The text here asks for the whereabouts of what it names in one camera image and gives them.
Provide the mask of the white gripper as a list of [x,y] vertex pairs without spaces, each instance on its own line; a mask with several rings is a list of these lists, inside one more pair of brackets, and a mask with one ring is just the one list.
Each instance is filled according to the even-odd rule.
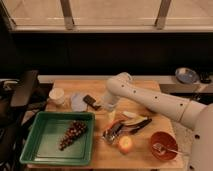
[[102,98],[101,98],[101,105],[104,109],[107,111],[112,111],[112,112],[107,112],[107,120],[113,122],[115,120],[116,116],[116,111],[114,110],[117,106],[117,103],[119,101],[119,98],[117,96],[114,96],[110,93],[105,93]]

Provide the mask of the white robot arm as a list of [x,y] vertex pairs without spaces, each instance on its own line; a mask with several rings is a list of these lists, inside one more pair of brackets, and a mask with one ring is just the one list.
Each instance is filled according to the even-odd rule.
[[130,74],[123,72],[106,81],[101,104],[113,111],[121,98],[146,106],[153,112],[179,122],[194,132],[188,171],[213,171],[213,103],[205,105],[194,100],[144,89],[132,84]]

